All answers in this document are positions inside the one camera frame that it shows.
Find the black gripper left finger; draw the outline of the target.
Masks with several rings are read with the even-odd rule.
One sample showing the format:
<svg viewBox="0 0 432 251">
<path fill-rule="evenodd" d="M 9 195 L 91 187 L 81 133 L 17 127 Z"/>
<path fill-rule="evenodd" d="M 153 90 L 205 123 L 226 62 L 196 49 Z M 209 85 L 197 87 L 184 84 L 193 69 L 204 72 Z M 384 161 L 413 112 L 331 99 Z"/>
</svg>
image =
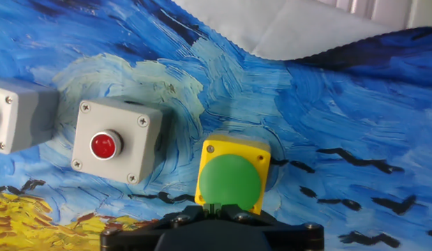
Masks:
<svg viewBox="0 0 432 251">
<path fill-rule="evenodd" d="M 182 211 L 168 213 L 160 220 L 136 230 L 110 227 L 100 234 L 100 251 L 155 250 L 161 237 L 169 230 L 208 220 L 215 212 L 215 204 L 187 206 Z"/>
</svg>

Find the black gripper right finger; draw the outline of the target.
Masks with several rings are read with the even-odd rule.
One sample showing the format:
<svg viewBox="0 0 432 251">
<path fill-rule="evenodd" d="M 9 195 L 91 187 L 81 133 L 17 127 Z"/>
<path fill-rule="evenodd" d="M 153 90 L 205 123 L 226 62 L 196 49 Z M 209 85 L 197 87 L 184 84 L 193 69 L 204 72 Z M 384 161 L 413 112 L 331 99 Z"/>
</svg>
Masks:
<svg viewBox="0 0 432 251">
<path fill-rule="evenodd" d="M 217 235 L 233 250 L 323 250 L 324 227 L 315 222 L 289 225 L 265 211 L 254 213 L 236 204 L 214 205 L 223 224 Z"/>
</svg>

